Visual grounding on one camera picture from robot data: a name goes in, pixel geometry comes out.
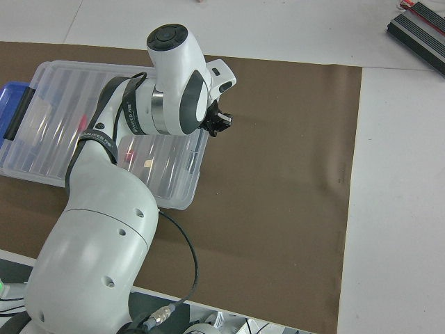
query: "white table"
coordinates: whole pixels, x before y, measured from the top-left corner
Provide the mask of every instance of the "white table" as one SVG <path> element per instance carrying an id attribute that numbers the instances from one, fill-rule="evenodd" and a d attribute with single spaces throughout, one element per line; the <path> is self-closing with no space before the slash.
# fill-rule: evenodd
<path id="1" fill-rule="evenodd" d="M 441 333 L 445 79 L 385 34 L 399 12 L 394 0 L 3 0 L 0 40 L 144 49 L 175 22 L 205 54 L 365 67 L 338 333 Z"/>

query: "plastic organizer case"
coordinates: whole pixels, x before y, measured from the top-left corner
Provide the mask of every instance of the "plastic organizer case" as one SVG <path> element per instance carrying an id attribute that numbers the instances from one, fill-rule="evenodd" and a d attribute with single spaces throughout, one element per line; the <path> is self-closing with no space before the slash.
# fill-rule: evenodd
<path id="1" fill-rule="evenodd" d="M 95 112 L 102 87 L 113 77 L 139 72 L 156 76 L 152 67 L 41 64 L 29 85 L 35 92 L 17 134 L 0 147 L 0 173 L 65 186 L 77 139 Z M 118 165 L 146 183 L 159 207 L 186 209 L 195 194 L 207 139 L 202 129 L 188 136 L 128 136 L 119 145 Z"/>

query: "brown mat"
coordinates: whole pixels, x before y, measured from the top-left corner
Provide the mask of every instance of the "brown mat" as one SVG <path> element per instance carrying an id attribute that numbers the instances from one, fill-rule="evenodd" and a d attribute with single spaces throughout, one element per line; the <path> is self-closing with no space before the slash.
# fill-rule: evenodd
<path id="1" fill-rule="evenodd" d="M 145 51 L 0 42 L 0 85 L 56 59 L 150 65 Z M 225 58 L 231 129 L 209 140 L 195 199 L 170 212 L 202 268 L 194 301 L 336 333 L 361 69 Z M 0 177 L 0 248 L 37 257 L 63 189 Z M 193 263 L 160 221 L 136 285 L 184 295 Z"/>

